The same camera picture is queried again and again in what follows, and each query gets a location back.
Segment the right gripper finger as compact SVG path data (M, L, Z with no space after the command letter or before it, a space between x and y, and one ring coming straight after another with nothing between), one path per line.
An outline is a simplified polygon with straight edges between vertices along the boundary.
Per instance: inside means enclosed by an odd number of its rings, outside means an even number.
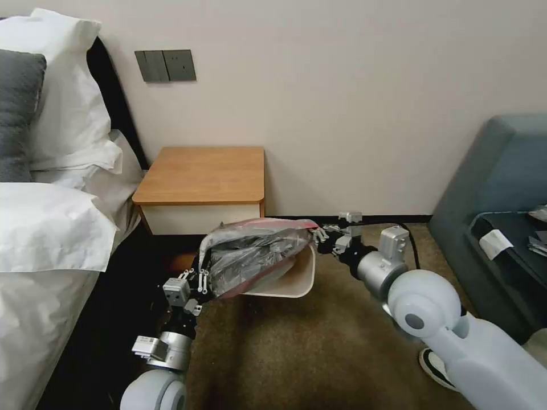
M314 240L337 240L345 235L343 229L333 224L318 225L315 228L310 228L309 232Z
M314 239L314 246L316 248L316 251L321 255L333 255L334 257L338 257L342 250L340 246L337 244L337 237L329 237L325 240L320 240L318 238Z

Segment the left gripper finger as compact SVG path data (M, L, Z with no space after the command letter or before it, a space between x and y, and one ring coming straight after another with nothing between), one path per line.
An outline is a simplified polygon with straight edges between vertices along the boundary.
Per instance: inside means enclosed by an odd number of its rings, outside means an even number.
M187 293L187 301L191 298L195 298L196 300L198 300L198 303L202 305L203 309L203 306L211 300L209 272L205 270L205 280L203 282L196 279L189 281L186 277L184 277L183 279L185 280L185 292Z
M189 281L205 280L205 262L200 255L177 255L177 272L182 273Z

